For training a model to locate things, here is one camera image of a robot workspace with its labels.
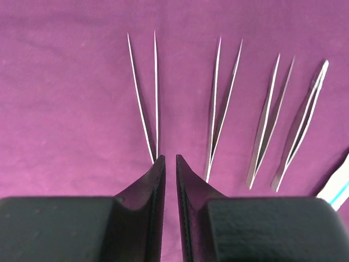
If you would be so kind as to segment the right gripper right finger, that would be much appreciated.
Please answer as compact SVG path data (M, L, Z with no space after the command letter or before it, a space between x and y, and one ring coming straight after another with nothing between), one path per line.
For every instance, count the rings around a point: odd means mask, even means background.
M176 156L184 261L348 261L339 215L314 197L229 198Z

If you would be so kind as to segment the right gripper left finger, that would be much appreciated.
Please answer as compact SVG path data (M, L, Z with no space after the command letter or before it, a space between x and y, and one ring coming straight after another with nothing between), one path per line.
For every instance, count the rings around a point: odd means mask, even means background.
M165 157L114 196L1 200L1 261L159 261Z

